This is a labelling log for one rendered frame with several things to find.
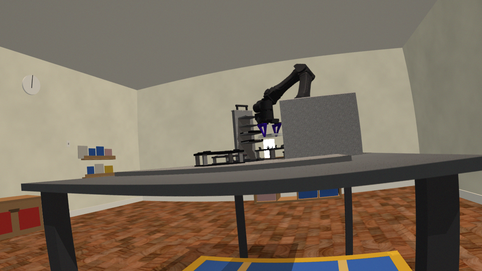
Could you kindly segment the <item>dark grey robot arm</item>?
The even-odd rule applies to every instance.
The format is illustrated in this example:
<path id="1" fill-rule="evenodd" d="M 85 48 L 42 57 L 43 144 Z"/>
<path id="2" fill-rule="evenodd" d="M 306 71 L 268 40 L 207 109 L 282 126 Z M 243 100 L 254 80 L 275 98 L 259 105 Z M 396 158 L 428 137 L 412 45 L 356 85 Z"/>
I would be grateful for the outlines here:
<path id="1" fill-rule="evenodd" d="M 255 120 L 257 123 L 260 123 L 259 120 L 265 118 L 264 110 L 272 110 L 273 105 L 275 105 L 285 91 L 296 82 L 300 81 L 298 94 L 295 98 L 310 97 L 311 82 L 314 80 L 315 75 L 306 64 L 295 64 L 294 68 L 294 71 L 291 72 L 287 78 L 278 85 L 267 89 L 264 92 L 264 98 L 253 105 L 253 110 L 256 113 Z"/>

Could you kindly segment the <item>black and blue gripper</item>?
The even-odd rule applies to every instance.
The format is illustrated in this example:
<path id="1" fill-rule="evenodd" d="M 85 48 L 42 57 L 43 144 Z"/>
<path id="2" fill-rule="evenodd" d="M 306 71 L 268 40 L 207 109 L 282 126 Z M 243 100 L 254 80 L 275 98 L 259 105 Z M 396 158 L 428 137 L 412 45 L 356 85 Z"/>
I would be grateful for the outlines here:
<path id="1" fill-rule="evenodd" d="M 258 123 L 258 128 L 262 132 L 263 137 L 266 136 L 267 124 L 269 123 L 274 123 L 274 125 L 272 125 L 273 131 L 274 133 L 278 133 L 282 123 L 279 122 L 279 119 L 274 119 L 273 110 L 267 110 L 267 111 L 264 110 L 264 116 L 265 118 L 259 120 L 260 123 Z M 278 127 L 277 132 L 276 132 L 276 126 Z M 264 132 L 262 127 L 264 127 Z"/>

